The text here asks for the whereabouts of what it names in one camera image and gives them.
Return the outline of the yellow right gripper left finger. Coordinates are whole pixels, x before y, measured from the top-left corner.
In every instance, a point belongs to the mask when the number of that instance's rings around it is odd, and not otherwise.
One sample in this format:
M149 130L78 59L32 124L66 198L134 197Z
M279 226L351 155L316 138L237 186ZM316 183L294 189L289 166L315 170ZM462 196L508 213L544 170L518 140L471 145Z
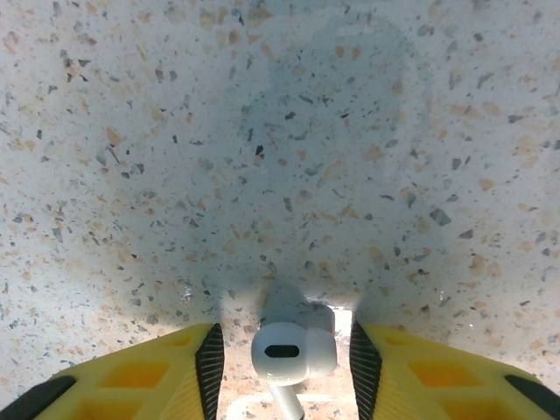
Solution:
M219 324L197 324L64 369L3 419L215 419L224 372Z

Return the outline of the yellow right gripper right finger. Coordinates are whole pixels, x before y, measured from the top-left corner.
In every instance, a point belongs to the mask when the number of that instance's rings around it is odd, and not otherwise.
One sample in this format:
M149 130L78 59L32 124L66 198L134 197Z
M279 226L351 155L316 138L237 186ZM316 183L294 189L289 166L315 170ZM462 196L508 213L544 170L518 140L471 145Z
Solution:
M354 322L349 365L361 420L559 417L534 375L391 327Z

